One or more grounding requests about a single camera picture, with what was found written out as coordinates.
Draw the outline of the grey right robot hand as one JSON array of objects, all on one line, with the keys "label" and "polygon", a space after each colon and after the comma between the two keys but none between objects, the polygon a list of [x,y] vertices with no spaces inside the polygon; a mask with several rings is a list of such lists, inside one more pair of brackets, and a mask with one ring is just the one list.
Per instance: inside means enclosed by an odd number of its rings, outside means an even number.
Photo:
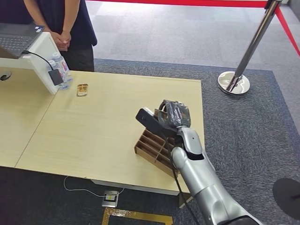
[{"label": "grey right robot hand", "polygon": [[161,124],[170,128],[190,127],[191,115],[188,106],[179,101],[163,100],[155,115]]}]

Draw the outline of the person's left hand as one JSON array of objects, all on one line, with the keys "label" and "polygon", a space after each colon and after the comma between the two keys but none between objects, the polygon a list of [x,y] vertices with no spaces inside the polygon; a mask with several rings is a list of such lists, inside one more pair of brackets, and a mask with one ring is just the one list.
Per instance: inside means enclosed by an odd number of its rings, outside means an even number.
[{"label": "person's left hand", "polygon": [[71,41],[72,37],[69,31],[67,30],[63,30],[61,34],[60,34],[60,40],[63,43],[66,44],[67,46],[69,46],[70,41]]}]

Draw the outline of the person's right hand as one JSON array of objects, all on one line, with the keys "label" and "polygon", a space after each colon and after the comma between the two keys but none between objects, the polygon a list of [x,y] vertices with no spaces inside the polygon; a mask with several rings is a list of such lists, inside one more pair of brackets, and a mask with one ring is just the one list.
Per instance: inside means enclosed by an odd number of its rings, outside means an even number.
[{"label": "person's right hand", "polygon": [[61,35],[53,31],[51,31],[50,33],[59,51],[66,52],[68,50],[68,42]]}]

